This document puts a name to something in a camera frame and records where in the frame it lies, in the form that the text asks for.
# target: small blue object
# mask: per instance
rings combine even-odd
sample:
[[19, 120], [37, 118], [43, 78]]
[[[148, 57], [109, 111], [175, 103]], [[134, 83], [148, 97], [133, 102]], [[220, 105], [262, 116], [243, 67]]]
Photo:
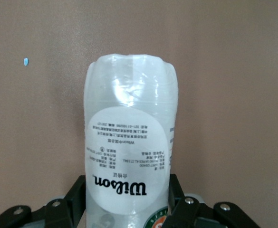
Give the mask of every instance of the small blue object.
[[29, 64], [29, 59], [28, 58], [24, 58], [24, 65], [28, 66], [28, 64]]

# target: upside-down container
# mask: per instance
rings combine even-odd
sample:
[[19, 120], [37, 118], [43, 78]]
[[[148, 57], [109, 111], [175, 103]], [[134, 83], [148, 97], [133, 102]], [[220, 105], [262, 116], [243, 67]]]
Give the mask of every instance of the upside-down container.
[[100, 57], [85, 90], [87, 228], [156, 228], [166, 218], [178, 103], [159, 57]]

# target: translucent plastic container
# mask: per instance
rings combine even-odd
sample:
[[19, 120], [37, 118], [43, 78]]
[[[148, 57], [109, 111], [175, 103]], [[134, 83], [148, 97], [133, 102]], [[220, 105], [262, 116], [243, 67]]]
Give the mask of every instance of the translucent plastic container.
[[85, 91], [87, 228], [160, 227], [178, 103], [173, 66], [149, 55], [100, 57]]

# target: bolt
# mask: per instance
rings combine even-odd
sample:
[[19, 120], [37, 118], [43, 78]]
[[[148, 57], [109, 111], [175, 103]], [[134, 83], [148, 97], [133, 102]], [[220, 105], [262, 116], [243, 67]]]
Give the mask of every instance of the bolt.
[[60, 205], [61, 203], [59, 201], [56, 201], [52, 204], [53, 207], [57, 207], [58, 205]]
[[14, 215], [19, 215], [20, 213], [22, 213], [24, 211], [24, 209], [22, 208], [18, 208], [16, 211], [13, 212]]
[[229, 205], [227, 205], [227, 204], [225, 204], [225, 203], [220, 204], [220, 208], [221, 208], [222, 210], [225, 210], [225, 211], [230, 210]]
[[185, 198], [185, 202], [188, 204], [193, 204], [194, 200], [192, 198], [188, 197], [188, 198]]

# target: green circular logo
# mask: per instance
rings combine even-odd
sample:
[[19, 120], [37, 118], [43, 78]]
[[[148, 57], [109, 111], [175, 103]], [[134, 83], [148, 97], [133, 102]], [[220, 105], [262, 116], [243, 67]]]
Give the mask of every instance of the green circular logo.
[[155, 212], [145, 222], [144, 228], [161, 228], [167, 217], [168, 208], [162, 208]]

